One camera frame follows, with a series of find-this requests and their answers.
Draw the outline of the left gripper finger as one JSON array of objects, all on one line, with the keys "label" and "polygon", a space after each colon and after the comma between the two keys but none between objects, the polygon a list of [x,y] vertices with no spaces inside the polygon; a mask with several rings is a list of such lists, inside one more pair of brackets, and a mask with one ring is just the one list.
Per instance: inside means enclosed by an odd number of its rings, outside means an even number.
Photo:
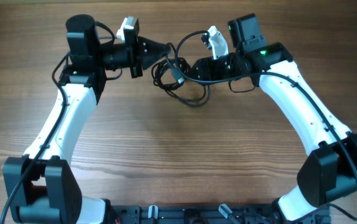
[{"label": "left gripper finger", "polygon": [[162,44],[153,40],[138,36],[138,45],[141,53],[170,53],[168,44]]},{"label": "left gripper finger", "polygon": [[147,52],[140,57],[142,69],[147,70],[154,65],[158,60],[169,54],[169,51],[164,52]]}]

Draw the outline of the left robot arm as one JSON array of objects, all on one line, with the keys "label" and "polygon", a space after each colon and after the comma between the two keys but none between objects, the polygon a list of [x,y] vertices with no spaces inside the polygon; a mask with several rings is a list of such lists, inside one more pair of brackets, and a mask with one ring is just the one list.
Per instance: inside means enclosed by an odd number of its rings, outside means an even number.
[{"label": "left robot arm", "polygon": [[69,51],[51,75],[55,104],[36,140],[4,163],[1,221],[11,215],[16,223],[118,222],[109,200],[83,196],[70,167],[72,154],[109,81],[107,71],[128,68],[140,77],[170,46],[139,36],[139,21],[131,16],[109,38],[98,35],[104,24],[87,14],[72,16],[65,27]]}]

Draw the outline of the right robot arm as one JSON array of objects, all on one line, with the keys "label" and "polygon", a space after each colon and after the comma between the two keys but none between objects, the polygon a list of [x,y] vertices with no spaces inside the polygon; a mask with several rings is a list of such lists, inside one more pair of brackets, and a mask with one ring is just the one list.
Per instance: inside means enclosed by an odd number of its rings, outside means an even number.
[{"label": "right robot arm", "polygon": [[216,27],[201,32],[210,57],[196,61],[186,78],[204,86],[250,78],[296,130],[307,155],[297,184],[272,205],[272,223],[295,223],[357,192],[357,133],[338,120],[302,77],[283,44],[268,44],[254,14],[228,22],[234,51]]}]

